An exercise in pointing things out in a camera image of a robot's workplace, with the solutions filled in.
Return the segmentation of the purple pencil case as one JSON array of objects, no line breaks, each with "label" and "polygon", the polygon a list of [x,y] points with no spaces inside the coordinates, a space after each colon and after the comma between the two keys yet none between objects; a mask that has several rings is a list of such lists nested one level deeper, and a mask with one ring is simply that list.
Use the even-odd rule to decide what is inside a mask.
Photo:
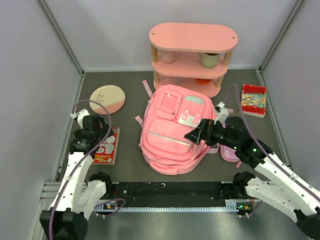
[{"label": "purple pencil case", "polygon": [[235,164],[236,168],[241,166],[242,161],[236,156],[236,151],[233,148],[221,145],[220,154],[226,162]]}]

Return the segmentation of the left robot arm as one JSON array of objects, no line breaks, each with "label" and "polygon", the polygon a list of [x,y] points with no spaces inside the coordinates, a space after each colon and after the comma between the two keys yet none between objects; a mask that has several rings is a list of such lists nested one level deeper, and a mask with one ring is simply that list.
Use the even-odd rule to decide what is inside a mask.
[{"label": "left robot arm", "polygon": [[77,118],[80,128],[69,145],[67,167],[56,197],[48,210],[40,213],[39,221],[49,240],[83,240],[88,220],[100,198],[109,198],[114,191],[110,177],[98,173],[84,182],[94,161],[97,148],[110,135],[111,127],[99,115]]}]

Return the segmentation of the pink mug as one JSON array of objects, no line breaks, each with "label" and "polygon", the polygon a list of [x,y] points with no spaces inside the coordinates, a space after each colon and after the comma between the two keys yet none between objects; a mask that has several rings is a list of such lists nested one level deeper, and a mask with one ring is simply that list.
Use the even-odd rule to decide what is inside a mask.
[{"label": "pink mug", "polygon": [[180,51],[161,50],[160,58],[165,64],[171,64],[181,54]]}]

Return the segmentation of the orange bowl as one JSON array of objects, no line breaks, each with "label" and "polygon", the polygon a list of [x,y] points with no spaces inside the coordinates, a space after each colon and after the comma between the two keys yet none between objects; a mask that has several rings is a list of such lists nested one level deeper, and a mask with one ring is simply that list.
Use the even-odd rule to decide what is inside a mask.
[{"label": "orange bowl", "polygon": [[209,83],[212,82],[212,79],[202,79],[202,78],[196,78],[195,81],[199,84],[202,84],[202,85],[207,85]]}]

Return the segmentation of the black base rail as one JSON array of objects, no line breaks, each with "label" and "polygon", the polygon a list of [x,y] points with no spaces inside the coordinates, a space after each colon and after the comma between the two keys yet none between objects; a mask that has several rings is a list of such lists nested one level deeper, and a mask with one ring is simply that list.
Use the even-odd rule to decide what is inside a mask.
[{"label": "black base rail", "polygon": [[223,207],[234,201],[245,209],[258,201],[237,190],[231,182],[114,182],[100,199],[121,198],[125,207],[196,208]]}]

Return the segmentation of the pink student backpack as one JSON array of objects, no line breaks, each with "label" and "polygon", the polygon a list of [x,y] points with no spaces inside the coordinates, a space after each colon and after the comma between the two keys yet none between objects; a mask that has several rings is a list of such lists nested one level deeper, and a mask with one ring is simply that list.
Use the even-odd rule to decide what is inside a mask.
[{"label": "pink student backpack", "polygon": [[206,154],[220,152],[220,145],[195,144],[185,134],[200,121],[215,119],[212,100],[202,93],[168,84],[152,92],[143,82],[149,96],[144,117],[136,116],[142,128],[139,146],[150,167],[163,175],[191,172]]}]

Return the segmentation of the pink and cream plate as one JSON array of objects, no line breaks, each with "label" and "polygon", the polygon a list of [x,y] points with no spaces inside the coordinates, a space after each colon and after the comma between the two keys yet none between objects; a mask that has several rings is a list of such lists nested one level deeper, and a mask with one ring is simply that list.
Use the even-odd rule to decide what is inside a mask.
[{"label": "pink and cream plate", "polygon": [[126,100],[125,92],[116,85],[104,85],[97,88],[89,98],[103,105],[109,114],[113,114],[120,110]]}]

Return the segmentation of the pink three-tier shelf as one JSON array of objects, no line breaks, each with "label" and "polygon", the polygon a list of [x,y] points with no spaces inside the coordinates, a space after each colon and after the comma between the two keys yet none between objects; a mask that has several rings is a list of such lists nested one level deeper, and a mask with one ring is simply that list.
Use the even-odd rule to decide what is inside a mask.
[{"label": "pink three-tier shelf", "polygon": [[[221,24],[164,22],[150,30],[149,40],[155,89],[173,84],[214,98],[221,90],[238,36],[232,28]],[[161,60],[161,50],[181,54],[166,64]],[[199,53],[219,54],[216,67],[203,67]],[[196,79],[212,82],[199,84]]]}]

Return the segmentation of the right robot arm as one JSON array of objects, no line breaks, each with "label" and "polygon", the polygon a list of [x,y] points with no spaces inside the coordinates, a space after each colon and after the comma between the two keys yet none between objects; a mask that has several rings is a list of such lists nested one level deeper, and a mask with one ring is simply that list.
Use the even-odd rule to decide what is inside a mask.
[{"label": "right robot arm", "polygon": [[309,238],[320,238],[320,192],[288,168],[275,152],[258,140],[248,123],[238,116],[218,120],[203,118],[184,136],[207,146],[220,144],[235,151],[236,156],[253,170],[269,179],[268,183],[248,171],[237,173],[233,192],[239,198],[253,197],[289,217]]}]

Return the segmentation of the red and white book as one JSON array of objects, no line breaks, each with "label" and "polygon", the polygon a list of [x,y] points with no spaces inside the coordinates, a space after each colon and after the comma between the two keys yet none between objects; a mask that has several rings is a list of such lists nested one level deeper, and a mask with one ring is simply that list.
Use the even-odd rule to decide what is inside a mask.
[{"label": "red and white book", "polygon": [[113,134],[109,136],[97,149],[93,164],[96,165],[115,165],[119,143],[120,128],[113,127]]}]

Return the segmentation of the red comic book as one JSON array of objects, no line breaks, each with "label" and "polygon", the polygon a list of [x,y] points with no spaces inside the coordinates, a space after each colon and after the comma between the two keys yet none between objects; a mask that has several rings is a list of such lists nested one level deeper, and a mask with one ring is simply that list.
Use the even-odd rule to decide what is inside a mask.
[{"label": "red comic book", "polygon": [[267,107],[267,88],[244,84],[241,91],[241,108],[244,114],[264,118]]}]

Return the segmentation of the green cup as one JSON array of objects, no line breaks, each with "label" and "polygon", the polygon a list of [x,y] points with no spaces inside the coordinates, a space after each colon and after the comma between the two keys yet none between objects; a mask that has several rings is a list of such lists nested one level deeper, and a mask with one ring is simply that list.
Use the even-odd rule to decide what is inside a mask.
[{"label": "green cup", "polygon": [[199,54],[201,65],[206,69],[213,69],[217,66],[220,54],[219,53],[205,53],[200,52]]}]

